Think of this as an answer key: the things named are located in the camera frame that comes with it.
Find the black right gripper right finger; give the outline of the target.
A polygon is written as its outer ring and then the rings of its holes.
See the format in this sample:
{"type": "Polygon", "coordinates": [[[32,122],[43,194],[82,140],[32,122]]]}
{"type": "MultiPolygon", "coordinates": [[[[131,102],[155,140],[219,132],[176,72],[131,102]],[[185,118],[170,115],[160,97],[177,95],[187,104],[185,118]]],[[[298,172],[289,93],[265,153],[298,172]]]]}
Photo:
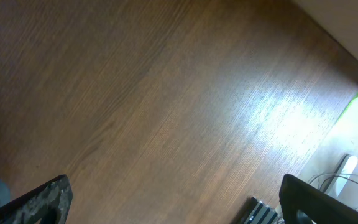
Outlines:
{"type": "Polygon", "coordinates": [[[286,224],[358,224],[358,212],[297,177],[283,176],[279,192],[286,224]]]}

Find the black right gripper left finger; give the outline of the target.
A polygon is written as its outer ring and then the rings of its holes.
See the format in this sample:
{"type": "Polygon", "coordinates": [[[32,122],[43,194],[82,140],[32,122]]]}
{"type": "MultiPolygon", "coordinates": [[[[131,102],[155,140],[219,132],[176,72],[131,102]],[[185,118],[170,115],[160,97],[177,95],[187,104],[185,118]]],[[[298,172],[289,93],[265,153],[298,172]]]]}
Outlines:
{"type": "Polygon", "coordinates": [[[0,207],[0,223],[65,224],[73,199],[66,175],[59,175],[0,207]]]}

